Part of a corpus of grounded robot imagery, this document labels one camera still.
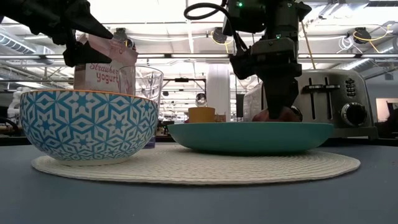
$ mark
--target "blue and white patterned bowl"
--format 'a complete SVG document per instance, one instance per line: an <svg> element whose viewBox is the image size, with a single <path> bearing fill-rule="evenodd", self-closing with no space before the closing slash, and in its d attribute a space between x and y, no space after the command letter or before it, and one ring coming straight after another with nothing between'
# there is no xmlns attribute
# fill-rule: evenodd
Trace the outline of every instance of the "blue and white patterned bowl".
<svg viewBox="0 0 398 224"><path fill-rule="evenodd" d="M29 141L62 164L113 164L149 142L157 107L154 101L118 93L31 91L21 96L21 121Z"/></svg>

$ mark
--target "gray table surface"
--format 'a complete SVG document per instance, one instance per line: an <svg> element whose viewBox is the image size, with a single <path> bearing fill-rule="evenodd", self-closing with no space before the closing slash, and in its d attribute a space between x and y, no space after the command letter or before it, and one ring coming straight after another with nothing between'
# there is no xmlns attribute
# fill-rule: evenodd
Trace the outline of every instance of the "gray table surface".
<svg viewBox="0 0 398 224"><path fill-rule="evenodd" d="M323 147L361 161L328 180L183 187L75 180L34 170L33 146L0 147L0 223L398 223L398 147Z"/></svg>

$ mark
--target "toaster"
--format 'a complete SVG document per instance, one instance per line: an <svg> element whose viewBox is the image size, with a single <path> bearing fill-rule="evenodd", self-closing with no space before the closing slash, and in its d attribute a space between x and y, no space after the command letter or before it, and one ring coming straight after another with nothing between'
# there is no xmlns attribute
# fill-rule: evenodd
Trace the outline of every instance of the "toaster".
<svg viewBox="0 0 398 224"><path fill-rule="evenodd" d="M292 110L302 122L330 123L332 138L367 136L377 138L364 78L355 71L304 70L296 78L299 94ZM264 85L260 82L243 99L245 121L267 108Z"/></svg>

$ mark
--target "clear drinking glass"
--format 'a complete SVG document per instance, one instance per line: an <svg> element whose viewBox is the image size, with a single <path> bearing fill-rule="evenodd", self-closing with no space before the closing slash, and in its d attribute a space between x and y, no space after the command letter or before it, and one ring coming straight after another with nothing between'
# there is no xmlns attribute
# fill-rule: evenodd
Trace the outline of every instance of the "clear drinking glass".
<svg viewBox="0 0 398 224"><path fill-rule="evenodd" d="M157 103L159 112L160 96L162 95L163 72L156 68L145 66L126 66L119 70L119 92L132 93L134 96L153 100ZM155 147L155 135L144 147Z"/></svg>

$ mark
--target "plate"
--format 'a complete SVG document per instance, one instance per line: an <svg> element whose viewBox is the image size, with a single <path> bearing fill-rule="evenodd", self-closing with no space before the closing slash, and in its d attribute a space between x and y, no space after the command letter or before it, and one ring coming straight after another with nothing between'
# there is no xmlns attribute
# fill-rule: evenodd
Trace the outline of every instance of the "plate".
<svg viewBox="0 0 398 224"><path fill-rule="evenodd" d="M324 143L332 124L237 122L169 125L179 144L196 150L227 153L301 152Z"/></svg>

